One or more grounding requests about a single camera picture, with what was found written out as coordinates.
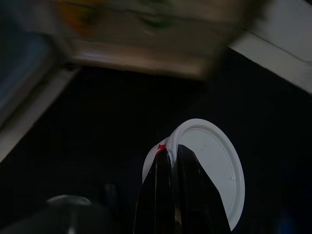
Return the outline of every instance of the round lid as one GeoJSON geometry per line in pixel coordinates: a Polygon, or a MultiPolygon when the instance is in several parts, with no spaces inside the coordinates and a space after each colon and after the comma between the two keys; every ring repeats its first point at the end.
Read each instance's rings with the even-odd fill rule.
{"type": "MultiPolygon", "coordinates": [[[[230,228],[233,230],[243,210],[245,182],[238,155],[230,140],[214,124],[203,119],[190,119],[182,123],[165,142],[172,164],[179,144],[195,153],[220,193],[230,228]]],[[[159,145],[155,146],[145,160],[143,180],[158,148],[159,145]]]]}

